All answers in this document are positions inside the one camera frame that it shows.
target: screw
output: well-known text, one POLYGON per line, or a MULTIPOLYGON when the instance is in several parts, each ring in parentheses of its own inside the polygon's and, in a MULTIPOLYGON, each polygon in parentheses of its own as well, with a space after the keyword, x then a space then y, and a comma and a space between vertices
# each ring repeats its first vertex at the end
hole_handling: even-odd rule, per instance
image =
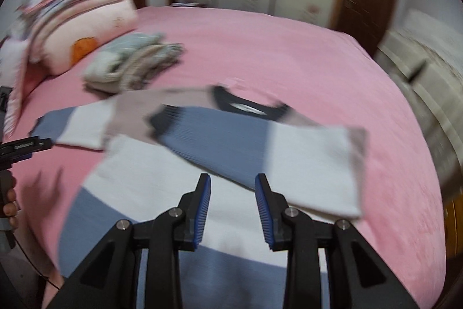
POLYGON ((338 228, 341 228, 342 230, 346 230, 350 228, 350 223, 347 220, 341 219, 336 222, 336 225, 338 228))
POLYGON ((295 218, 299 214, 299 211, 298 209, 295 209, 294 207, 288 207, 285 210, 285 214, 289 216, 290 218, 295 218))
POLYGON ((178 207, 174 207, 173 209, 169 210, 169 215, 172 216, 173 218, 178 218, 183 211, 179 209, 178 207))
POLYGON ((117 229, 120 229, 121 231, 125 231, 130 225, 129 220, 119 220, 116 224, 117 229))

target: pillow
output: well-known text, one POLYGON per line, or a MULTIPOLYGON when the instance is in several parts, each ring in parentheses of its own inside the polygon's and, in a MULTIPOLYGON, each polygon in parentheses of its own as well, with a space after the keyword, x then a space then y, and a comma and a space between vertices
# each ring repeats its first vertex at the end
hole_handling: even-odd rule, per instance
POLYGON ((61 24, 45 40, 42 63, 52 75, 69 70, 85 55, 137 26, 132 0, 108 4, 61 24))

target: sweater collar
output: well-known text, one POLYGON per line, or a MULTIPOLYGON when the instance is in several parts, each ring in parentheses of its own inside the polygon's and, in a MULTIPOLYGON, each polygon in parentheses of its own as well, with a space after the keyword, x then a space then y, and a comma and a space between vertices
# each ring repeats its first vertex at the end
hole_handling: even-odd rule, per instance
POLYGON ((288 105, 283 103, 280 106, 272 107, 246 100, 231 94, 220 85, 212 87, 212 97, 220 110, 263 118, 269 121, 278 121, 290 109, 288 105))

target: cable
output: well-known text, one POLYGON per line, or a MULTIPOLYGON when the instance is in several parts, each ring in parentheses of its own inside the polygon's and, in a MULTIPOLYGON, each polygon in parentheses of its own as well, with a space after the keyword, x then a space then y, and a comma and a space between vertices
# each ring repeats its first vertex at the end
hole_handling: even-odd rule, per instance
POLYGON ((57 290, 60 290, 60 288, 58 286, 56 286, 54 283, 50 282, 50 279, 47 278, 45 275, 43 275, 39 270, 38 268, 35 267, 34 263, 32 263, 32 261, 29 259, 29 257, 27 256, 26 252, 24 251, 23 247, 21 246, 21 244, 18 242, 18 239, 16 238, 16 236, 13 234, 13 237, 16 241, 16 243, 18 244, 19 248, 21 249, 21 251, 23 252, 24 256, 26 257, 26 259, 29 261, 29 263, 31 264, 31 266, 33 267, 33 269, 40 275, 41 278, 43 278, 47 283, 51 284, 53 287, 55 287, 57 290))

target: pink blanket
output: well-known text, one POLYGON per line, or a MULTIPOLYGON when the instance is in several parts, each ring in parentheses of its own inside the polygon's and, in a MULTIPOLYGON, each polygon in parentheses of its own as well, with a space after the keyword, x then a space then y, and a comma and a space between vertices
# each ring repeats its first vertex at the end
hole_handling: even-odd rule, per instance
MULTIPOLYGON (((194 8, 145 8, 138 31, 165 32, 187 49, 152 87, 207 85, 239 78, 326 125, 369 132, 364 219, 358 229, 422 309, 437 300, 445 277, 443 208, 437 175, 420 127, 399 89, 345 34, 265 14, 194 8)), ((96 101, 80 74, 95 53, 42 83, 27 99, 12 139, 45 112, 96 101)), ((251 101, 264 98, 235 91, 251 101)), ((59 235, 80 184, 103 153, 54 147, 13 168, 19 203, 57 262, 59 235)))

